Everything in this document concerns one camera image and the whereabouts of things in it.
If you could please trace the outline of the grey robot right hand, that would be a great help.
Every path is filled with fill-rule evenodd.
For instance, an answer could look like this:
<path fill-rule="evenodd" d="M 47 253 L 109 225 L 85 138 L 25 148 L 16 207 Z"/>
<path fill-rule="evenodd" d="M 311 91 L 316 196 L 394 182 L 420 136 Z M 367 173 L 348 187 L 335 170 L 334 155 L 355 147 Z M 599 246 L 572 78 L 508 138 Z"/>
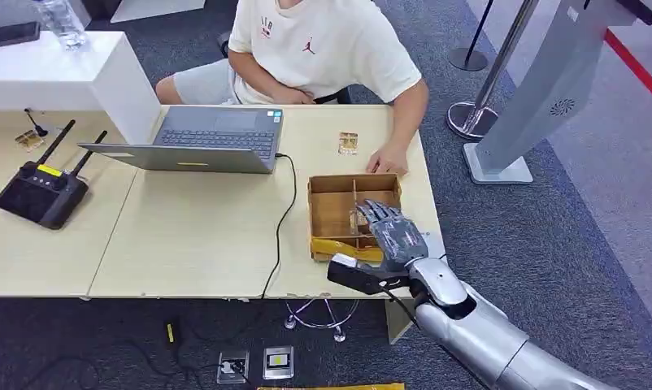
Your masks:
<path fill-rule="evenodd" d="M 426 258 L 428 246 L 415 223 L 396 208 L 383 202 L 365 199 L 357 210 L 368 222 L 376 239 L 387 271 L 404 271 L 409 262 Z"/>

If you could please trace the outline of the person's left hand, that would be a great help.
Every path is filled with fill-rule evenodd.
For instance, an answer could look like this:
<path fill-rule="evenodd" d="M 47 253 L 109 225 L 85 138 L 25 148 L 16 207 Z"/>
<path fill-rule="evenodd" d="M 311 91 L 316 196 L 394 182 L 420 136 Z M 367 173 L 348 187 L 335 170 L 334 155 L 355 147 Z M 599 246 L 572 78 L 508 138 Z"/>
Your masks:
<path fill-rule="evenodd" d="M 409 170 L 406 152 L 407 144 L 389 141 L 370 157 L 365 172 L 404 176 Z"/>

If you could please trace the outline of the person's right hand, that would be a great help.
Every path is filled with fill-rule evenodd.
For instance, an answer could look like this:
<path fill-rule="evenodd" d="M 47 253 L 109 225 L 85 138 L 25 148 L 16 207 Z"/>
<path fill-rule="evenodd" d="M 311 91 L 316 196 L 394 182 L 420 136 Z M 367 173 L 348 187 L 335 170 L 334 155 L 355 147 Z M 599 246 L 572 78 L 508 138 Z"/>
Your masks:
<path fill-rule="evenodd" d="M 309 93 L 283 85 L 279 85 L 273 89 L 270 92 L 270 96 L 276 104 L 281 105 L 315 104 L 314 97 Z"/>

